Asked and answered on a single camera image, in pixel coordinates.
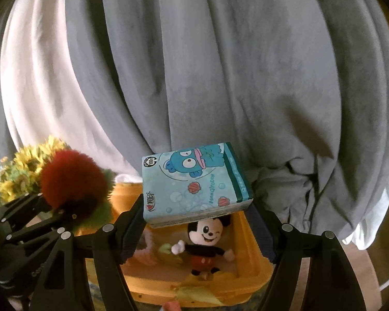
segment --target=artificial sunflower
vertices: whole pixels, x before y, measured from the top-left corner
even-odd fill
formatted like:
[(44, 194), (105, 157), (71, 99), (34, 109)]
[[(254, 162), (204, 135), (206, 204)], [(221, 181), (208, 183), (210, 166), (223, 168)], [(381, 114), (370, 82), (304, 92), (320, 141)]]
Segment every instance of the artificial sunflower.
[(0, 160), (0, 194), (5, 202), (25, 193), (40, 190), (39, 176), (44, 165), (52, 160), (58, 150), (69, 149), (62, 140), (49, 136), (43, 144), (24, 146), (13, 160)]

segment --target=white glove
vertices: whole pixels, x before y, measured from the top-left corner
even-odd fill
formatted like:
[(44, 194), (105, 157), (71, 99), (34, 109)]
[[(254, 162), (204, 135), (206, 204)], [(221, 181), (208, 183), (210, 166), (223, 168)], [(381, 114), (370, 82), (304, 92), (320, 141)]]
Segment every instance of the white glove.
[(228, 262), (232, 262), (235, 260), (235, 254), (233, 253), (233, 250), (232, 249), (229, 249), (227, 251), (225, 251), (225, 253), (223, 254), (223, 257), (228, 261)]
[(183, 240), (171, 247), (171, 252), (175, 255), (181, 254), (183, 251), (185, 251), (185, 242)]

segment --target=red fur ball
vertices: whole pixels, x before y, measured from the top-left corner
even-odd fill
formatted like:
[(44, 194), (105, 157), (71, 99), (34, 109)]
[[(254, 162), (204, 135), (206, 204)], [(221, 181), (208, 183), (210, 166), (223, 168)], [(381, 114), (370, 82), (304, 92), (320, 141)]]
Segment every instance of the red fur ball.
[(57, 151), (53, 160), (44, 166), (40, 185), (53, 209), (66, 203), (76, 206), (84, 199), (91, 199), (94, 206), (101, 203), (108, 192), (104, 174), (94, 160), (75, 150)]

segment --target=fabric fold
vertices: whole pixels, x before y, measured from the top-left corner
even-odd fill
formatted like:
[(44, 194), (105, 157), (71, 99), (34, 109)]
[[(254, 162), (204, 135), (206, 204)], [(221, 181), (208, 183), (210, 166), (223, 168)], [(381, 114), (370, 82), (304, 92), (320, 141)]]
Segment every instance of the fabric fold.
[(65, 11), (69, 55), (81, 92), (109, 140), (141, 172), (141, 157), (152, 150), (120, 92), (102, 0), (65, 0)]
[(171, 150), (158, 0), (102, 0), (125, 103), (154, 153)]
[(237, 145), (207, 0), (160, 0), (160, 17), (172, 148)]
[(16, 0), (2, 42), (0, 78), (7, 121), (21, 145), (49, 135), (102, 168), (138, 175), (112, 145), (76, 80), (66, 38), (65, 0)]
[(338, 163), (314, 209), (311, 232), (348, 237), (381, 197), (387, 139), (387, 81), (380, 41), (363, 0), (318, 0), (332, 39), (340, 81)]
[(353, 241), (360, 250), (367, 249), (373, 243), (389, 207), (389, 25), (377, 0), (364, 0), (364, 2), (378, 33), (385, 64), (387, 81), (387, 137), (382, 167), (373, 193), (374, 196), (381, 195), (380, 199), (373, 207), (368, 206), (366, 208), (364, 219), (345, 240), (345, 243)]
[(311, 227), (334, 170), (341, 99), (316, 0), (208, 0), (244, 167), (284, 222)]

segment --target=yellow plastic bin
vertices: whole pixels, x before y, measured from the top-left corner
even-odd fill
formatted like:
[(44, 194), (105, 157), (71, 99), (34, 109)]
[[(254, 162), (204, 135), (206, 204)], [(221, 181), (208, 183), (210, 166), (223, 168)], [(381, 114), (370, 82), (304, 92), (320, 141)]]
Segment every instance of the yellow plastic bin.
[[(121, 213), (133, 205), (142, 192), (141, 184), (117, 184), (111, 196), (113, 209)], [(235, 252), (235, 262), (225, 263), (220, 259), (219, 267), (222, 271), (233, 272), (232, 280), (200, 281), (196, 285), (204, 285), (225, 305), (235, 305), (248, 301), (255, 291), (267, 283), (273, 273), (273, 266), (264, 258), (243, 212), (232, 214), (232, 223), (226, 231), (226, 239), (222, 237), (221, 246), (231, 247)], [(163, 243), (173, 244), (187, 234), (187, 225), (177, 225), (152, 230), (156, 246)], [(92, 266), (87, 265), (88, 277), (92, 283), (98, 280)], [(172, 267), (159, 263), (155, 266), (145, 266), (135, 259), (121, 266), (127, 285), (136, 301), (163, 305), (176, 298), (175, 288), (190, 273), (190, 266)], [(198, 301), (180, 300), (182, 307), (210, 307), (217, 304)]]

